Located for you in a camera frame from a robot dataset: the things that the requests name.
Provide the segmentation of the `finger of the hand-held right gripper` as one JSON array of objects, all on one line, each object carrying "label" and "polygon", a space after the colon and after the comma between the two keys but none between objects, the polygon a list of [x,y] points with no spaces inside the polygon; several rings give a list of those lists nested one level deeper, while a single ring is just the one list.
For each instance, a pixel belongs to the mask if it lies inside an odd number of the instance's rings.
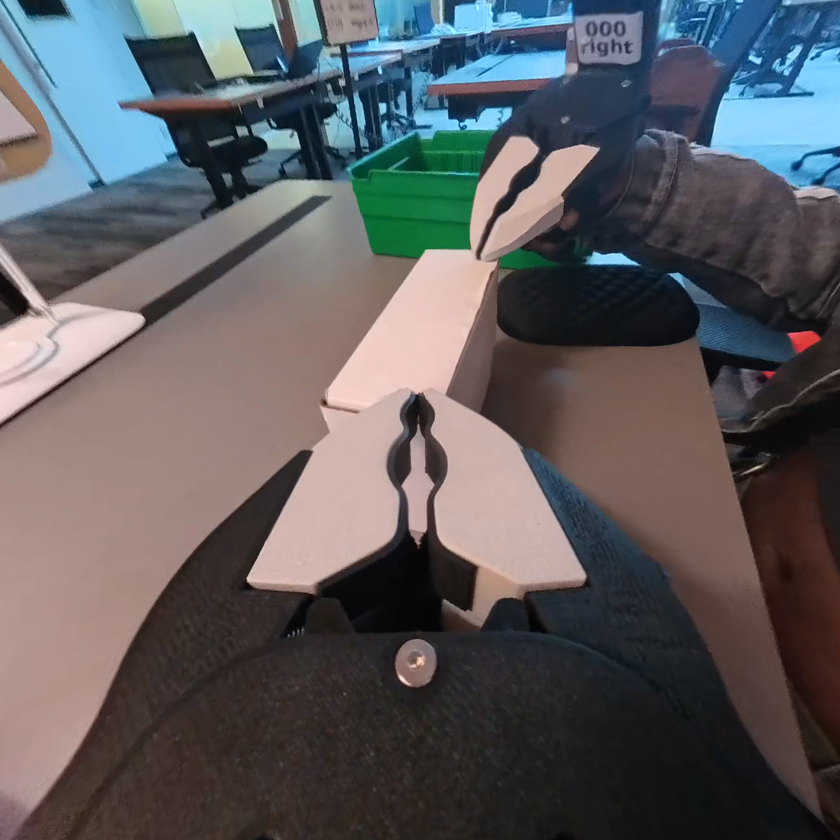
[{"label": "finger of the hand-held right gripper", "polygon": [[497,221],[482,261],[497,262],[557,224],[563,215],[565,194],[598,152],[595,146],[577,144],[547,155],[541,153],[539,173]]},{"label": "finger of the hand-held right gripper", "polygon": [[526,136],[513,135],[479,176],[470,215],[470,249],[484,259],[497,221],[539,173],[540,149]]}]

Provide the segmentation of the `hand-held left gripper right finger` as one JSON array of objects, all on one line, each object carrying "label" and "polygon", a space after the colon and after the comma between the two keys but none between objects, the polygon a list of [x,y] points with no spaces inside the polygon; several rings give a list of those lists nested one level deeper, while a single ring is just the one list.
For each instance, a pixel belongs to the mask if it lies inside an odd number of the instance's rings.
[{"label": "hand-held left gripper right finger", "polygon": [[499,601],[582,588],[583,565],[519,443],[437,391],[422,394],[420,422],[430,568],[457,622],[480,627]]}]

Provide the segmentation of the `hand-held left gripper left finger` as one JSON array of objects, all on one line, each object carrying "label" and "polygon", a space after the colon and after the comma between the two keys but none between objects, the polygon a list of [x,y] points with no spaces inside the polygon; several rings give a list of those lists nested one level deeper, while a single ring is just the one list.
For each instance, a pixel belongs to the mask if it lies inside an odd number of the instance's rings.
[{"label": "hand-held left gripper left finger", "polygon": [[411,535],[417,394],[401,388],[340,421],[311,451],[247,583],[315,595],[350,578]]}]

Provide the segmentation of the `green plastic bin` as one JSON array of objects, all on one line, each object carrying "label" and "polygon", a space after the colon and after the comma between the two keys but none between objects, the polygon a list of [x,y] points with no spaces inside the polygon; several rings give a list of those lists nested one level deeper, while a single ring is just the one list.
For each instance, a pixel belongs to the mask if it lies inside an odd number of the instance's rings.
[{"label": "green plastic bin", "polygon": [[420,257],[428,249],[469,250],[486,130],[412,132],[353,163],[347,174],[378,256]]}]

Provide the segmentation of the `white cardboard box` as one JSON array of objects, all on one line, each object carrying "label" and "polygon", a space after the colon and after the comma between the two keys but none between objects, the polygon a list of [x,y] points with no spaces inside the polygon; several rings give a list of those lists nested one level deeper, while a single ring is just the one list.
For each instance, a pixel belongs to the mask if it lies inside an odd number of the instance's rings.
[{"label": "white cardboard box", "polygon": [[328,386],[330,432],[400,390],[434,390],[480,413],[497,335],[499,267],[428,249]]}]

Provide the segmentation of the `person's right forearm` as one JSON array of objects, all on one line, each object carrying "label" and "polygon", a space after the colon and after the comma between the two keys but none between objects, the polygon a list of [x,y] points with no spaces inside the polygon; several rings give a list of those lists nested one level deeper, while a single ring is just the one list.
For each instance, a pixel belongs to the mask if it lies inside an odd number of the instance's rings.
[{"label": "person's right forearm", "polygon": [[838,319],[839,195],[796,187],[760,163],[646,132],[606,216],[636,262],[677,272],[727,307],[784,332]]}]

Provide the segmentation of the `wooden office desk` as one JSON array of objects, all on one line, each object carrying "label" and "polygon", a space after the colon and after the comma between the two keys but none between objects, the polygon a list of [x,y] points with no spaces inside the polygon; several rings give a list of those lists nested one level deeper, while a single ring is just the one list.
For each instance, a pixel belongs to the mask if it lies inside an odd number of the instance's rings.
[{"label": "wooden office desk", "polygon": [[327,65],[298,79],[228,83],[201,92],[175,91],[121,101],[119,105],[124,111],[160,119],[178,158],[204,174],[213,193],[213,202],[202,210],[206,217],[259,190],[244,174],[265,152],[257,142],[250,115],[255,122],[262,122],[266,117],[298,113],[303,147],[311,158],[308,174],[332,179],[316,106],[319,93],[342,76],[340,68]]},{"label": "wooden office desk", "polygon": [[565,65],[564,50],[484,56],[431,81],[427,94],[444,102],[450,119],[467,123],[486,110],[516,108],[562,77]]}]

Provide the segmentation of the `grey desk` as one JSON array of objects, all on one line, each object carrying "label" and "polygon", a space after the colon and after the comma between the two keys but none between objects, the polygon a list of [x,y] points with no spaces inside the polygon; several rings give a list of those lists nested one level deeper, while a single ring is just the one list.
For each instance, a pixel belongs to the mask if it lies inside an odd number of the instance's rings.
[{"label": "grey desk", "polygon": [[[375,256],[346,182],[288,182],[64,302],[141,309],[279,234],[2,427],[2,837],[87,734],[187,556],[326,432],[327,386],[409,273]],[[486,416],[661,563],[777,774],[816,788],[696,339],[496,339]]]}]

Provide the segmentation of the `person's right hand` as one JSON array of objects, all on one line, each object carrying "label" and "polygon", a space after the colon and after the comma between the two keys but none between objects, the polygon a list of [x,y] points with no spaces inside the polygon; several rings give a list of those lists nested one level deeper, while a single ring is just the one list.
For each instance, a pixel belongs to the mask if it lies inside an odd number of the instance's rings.
[{"label": "person's right hand", "polygon": [[531,239],[522,249],[558,262],[572,249],[570,242],[585,237],[619,204],[634,173],[634,158],[602,171],[587,167],[564,199],[559,222]]}]

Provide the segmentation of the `brown office chair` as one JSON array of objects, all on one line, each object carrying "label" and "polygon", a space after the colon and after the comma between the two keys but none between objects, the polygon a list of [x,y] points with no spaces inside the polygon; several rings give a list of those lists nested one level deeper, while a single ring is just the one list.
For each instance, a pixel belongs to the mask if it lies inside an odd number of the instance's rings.
[{"label": "brown office chair", "polygon": [[708,147],[727,74],[726,64],[709,48],[688,38],[662,41],[650,76],[645,128]]}]

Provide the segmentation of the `black mesh wrist pad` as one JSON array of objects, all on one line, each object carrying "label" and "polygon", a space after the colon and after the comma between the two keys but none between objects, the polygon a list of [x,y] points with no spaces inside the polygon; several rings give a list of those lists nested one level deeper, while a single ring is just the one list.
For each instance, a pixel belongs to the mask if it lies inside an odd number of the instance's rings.
[{"label": "black mesh wrist pad", "polygon": [[639,266],[553,266],[500,281],[497,326],[549,347],[668,346],[693,338],[698,306],[673,277]]}]

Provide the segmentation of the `whiteboard on stand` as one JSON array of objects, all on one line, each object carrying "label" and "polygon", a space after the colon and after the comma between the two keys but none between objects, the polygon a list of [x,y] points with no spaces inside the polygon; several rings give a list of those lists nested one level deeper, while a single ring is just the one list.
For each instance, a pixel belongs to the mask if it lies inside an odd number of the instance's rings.
[{"label": "whiteboard on stand", "polygon": [[380,34],[374,1],[314,1],[326,46],[350,46]]}]

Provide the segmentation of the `black office chair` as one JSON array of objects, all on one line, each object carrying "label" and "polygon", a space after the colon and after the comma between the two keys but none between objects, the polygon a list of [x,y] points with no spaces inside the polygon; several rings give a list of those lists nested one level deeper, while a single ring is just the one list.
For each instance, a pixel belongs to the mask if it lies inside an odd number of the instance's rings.
[{"label": "black office chair", "polygon": [[[252,70],[269,70],[279,74],[282,80],[296,80],[312,74],[318,68],[323,43],[320,39],[299,45],[291,58],[284,50],[277,28],[268,25],[262,28],[234,28]],[[318,118],[319,130],[324,122],[336,113],[336,107],[326,96],[316,100],[314,112]],[[266,121],[270,128],[277,131],[289,130],[298,133],[302,126],[302,117],[298,111],[280,112],[277,104],[266,111]],[[288,178],[287,164],[295,160],[304,163],[303,141],[299,140],[300,150],[280,163],[278,173],[281,178]]]},{"label": "black office chair", "polygon": [[[162,38],[131,38],[125,42],[150,92],[156,97],[176,93],[197,95],[218,85],[214,72],[194,34]],[[245,168],[267,151],[248,118],[234,112],[216,112],[203,118],[164,119],[175,151],[186,167],[204,173],[213,201],[201,219],[230,207],[236,199],[261,190],[245,176]]]}]

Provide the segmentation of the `orange red object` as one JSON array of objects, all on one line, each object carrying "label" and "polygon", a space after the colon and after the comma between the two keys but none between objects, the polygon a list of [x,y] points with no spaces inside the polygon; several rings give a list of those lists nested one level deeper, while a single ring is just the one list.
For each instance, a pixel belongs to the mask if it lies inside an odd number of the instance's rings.
[{"label": "orange red object", "polygon": [[780,367],[780,374],[793,376],[796,372],[804,376],[822,369],[825,351],[831,352],[831,345],[826,345],[822,335],[814,331],[789,331],[786,336],[794,354]]}]

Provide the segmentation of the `person's dark jacket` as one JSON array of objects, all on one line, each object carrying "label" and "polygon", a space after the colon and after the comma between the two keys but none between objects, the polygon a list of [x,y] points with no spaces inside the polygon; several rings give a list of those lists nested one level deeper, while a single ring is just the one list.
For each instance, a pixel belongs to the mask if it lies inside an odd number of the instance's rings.
[{"label": "person's dark jacket", "polygon": [[723,440],[782,455],[839,426],[839,321],[783,363],[750,399],[745,413],[721,422]]}]

